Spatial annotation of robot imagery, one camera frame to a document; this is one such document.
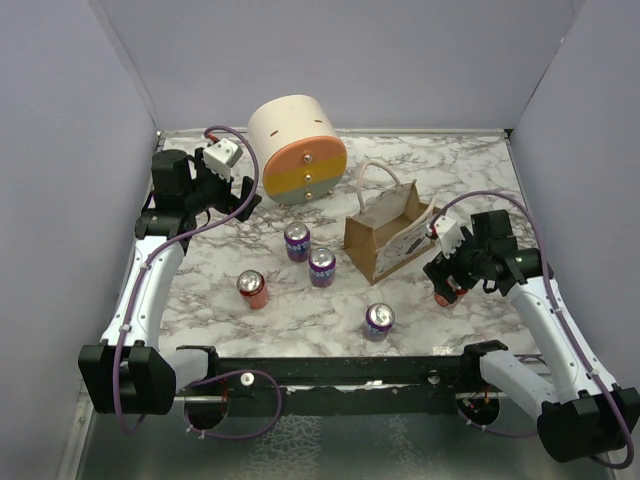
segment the white bag handle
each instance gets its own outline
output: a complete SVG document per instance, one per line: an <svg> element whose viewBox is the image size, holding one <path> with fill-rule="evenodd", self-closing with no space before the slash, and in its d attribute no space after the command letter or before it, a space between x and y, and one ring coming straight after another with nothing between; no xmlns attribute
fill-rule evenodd
<svg viewBox="0 0 640 480"><path fill-rule="evenodd" d="M396 186L397 187L402 185L402 183L400 182L400 179L398 178L398 176L395 173L393 173L393 171L388 166L386 166L384 163L376 162L375 160L367 160L366 162L364 162L362 164L362 167L360 167L360 173L358 173L358 181L356 183L356 195L358 196L358 203L360 204L360 213L364 213L364 211L365 211L365 204L364 204L364 200L362 199L362 180L364 178L364 171L370 165L373 165L375 167L381 168L382 170L387 172L389 175L391 175L391 178L393 178L393 181L396 182ZM393 237L391 237L389 239L387 244L391 243L393 240L395 240L399 236L404 235L407 232L410 232L411 230L413 230L415 227L417 227L421 223L426 222L427 218L429 218L429 216L433 212L433 209L435 208L435 206L436 206L436 196L434 195L433 197L431 197L431 202L429 202L429 206L422 213L422 215L420 215L418 218L416 218L411 225L409 225L408 227L405 227L402 230L400 230L399 232L397 232Z"/></svg>

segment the can lid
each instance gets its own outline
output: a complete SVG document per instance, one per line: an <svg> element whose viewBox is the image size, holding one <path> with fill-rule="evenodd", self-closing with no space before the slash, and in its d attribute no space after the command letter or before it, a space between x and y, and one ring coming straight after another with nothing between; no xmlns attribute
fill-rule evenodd
<svg viewBox="0 0 640 480"><path fill-rule="evenodd" d="M396 315L385 303L374 303L367 311L368 320L376 327L388 327L393 324Z"/></svg>
<svg viewBox="0 0 640 480"><path fill-rule="evenodd" d="M242 272L238 277L238 290L244 292L255 292L262 286L262 275L255 270L247 270Z"/></svg>
<svg viewBox="0 0 640 480"><path fill-rule="evenodd" d="M314 267L325 268L336 260L336 256L328 248L316 248L309 256L309 263Z"/></svg>
<svg viewBox="0 0 640 480"><path fill-rule="evenodd" d="M309 234L309 229L304 223L293 222L287 225L284 234L290 240L302 240Z"/></svg>

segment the marble tabletop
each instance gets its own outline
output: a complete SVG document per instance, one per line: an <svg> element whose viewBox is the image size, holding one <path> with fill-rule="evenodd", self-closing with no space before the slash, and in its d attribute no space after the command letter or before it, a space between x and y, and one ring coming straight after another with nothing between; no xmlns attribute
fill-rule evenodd
<svg viewBox="0 0 640 480"><path fill-rule="evenodd" d="M379 355L449 355L464 345L498 339L514 353L534 353L535 344L518 314L498 293L476 287L450 309L439 307L422 272L434 256L429 251L375 286L351 263L343 249L345 217L357 210L356 173L363 161L390 165L403 182L417 180L423 201L436 194L438 206L472 190L490 189L521 199L504 136L450 134L342 137L348 151L347 171L328 195L304 205L282 207L263 194L263 202L245 223L232 221L191 240L176 275L164 312L160 349L180 345L213 345L226 357L328 357ZM164 148L193 153L203 146L195 134L168 135ZM234 175L251 175L248 157ZM367 171L365 200L393 185L382 171ZM459 220L469 214L507 208L514 231L531 243L526 220L501 199L476 197L452 209ZM199 218L199 225L204 216ZM337 256L337 277L326 289L310 287L308 266L289 261L283 229L302 221L314 246ZM249 310L236 290L238 275L255 269L265 276L270 301ZM361 325L366 308L390 305L396 324L380 343L365 340Z"/></svg>

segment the gift bag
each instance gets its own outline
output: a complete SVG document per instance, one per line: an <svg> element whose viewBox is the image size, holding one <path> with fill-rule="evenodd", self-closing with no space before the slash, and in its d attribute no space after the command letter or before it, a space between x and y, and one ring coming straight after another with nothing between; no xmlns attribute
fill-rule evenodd
<svg viewBox="0 0 640 480"><path fill-rule="evenodd" d="M369 166L383 169L395 186L367 201L362 199L362 180ZM433 246L427 238L428 222L438 213L435 197L422 203L415 180L401 183L386 165L367 161L358 174L356 194L360 211L347 217L344 247L354 265L371 285L392 274Z"/></svg>

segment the gray wall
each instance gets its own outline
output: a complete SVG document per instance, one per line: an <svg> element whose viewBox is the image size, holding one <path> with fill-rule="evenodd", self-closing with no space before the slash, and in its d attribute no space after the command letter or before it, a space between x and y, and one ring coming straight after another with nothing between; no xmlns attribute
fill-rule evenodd
<svg viewBox="0 0 640 480"><path fill-rule="evenodd" d="M587 0L513 135L573 316L640 387L640 2Z"/></svg>
<svg viewBox="0 0 640 480"><path fill-rule="evenodd" d="M56 475L80 346L114 307L155 129L85 0L0 15L0 478Z"/></svg>
<svg viewBox="0 0 640 480"><path fill-rule="evenodd" d="M99 2L162 129L246 125L291 93L339 127L514 127L582 3Z"/></svg>

